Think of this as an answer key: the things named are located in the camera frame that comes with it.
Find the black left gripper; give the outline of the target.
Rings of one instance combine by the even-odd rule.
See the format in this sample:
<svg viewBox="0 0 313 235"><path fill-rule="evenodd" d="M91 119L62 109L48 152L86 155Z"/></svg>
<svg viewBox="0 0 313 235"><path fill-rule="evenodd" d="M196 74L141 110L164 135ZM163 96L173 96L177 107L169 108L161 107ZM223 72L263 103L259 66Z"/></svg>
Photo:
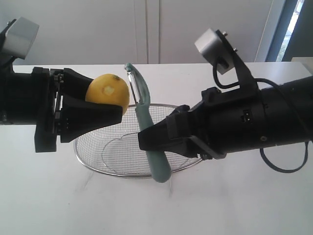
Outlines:
<svg viewBox="0 0 313 235"><path fill-rule="evenodd" d="M31 75L35 78L39 93L34 144L36 153L56 151L57 130L55 126L55 99L60 82L55 71L34 67ZM73 69L63 69L63 98L61 109L61 143L68 143L93 130L119 124L122 121L122 107L118 105L86 102L89 85L93 79Z"/></svg>

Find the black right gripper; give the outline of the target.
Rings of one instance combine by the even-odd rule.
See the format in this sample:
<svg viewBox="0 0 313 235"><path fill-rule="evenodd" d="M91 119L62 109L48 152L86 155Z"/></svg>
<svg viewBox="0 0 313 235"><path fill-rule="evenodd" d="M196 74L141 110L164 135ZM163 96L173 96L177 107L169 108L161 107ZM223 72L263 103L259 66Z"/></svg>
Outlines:
<svg viewBox="0 0 313 235"><path fill-rule="evenodd" d="M187 158L223 159L228 153L263 147L263 103L258 88L224 93L208 88L201 96L193 107L194 125L190 106L177 106L165 119L139 132L139 148Z"/></svg>

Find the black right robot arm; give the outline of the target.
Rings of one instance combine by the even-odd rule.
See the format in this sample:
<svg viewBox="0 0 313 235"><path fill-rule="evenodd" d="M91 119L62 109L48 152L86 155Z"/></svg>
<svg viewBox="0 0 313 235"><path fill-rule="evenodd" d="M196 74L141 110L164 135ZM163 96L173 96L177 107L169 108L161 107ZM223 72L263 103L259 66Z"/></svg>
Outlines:
<svg viewBox="0 0 313 235"><path fill-rule="evenodd" d="M310 141L313 79L264 89L202 91L194 107L178 106L138 134L139 147L188 158L223 159L228 153Z"/></svg>

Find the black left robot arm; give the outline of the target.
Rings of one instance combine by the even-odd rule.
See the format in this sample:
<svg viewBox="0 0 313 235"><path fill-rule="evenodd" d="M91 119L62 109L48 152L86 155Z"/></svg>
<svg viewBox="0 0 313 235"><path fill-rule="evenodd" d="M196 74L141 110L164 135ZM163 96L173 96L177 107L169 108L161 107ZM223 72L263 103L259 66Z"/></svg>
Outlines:
<svg viewBox="0 0 313 235"><path fill-rule="evenodd" d="M68 143L122 121L122 107L85 101L92 79L69 68L16 73L14 60L0 64L0 123L35 125L37 153L55 152L57 137Z"/></svg>

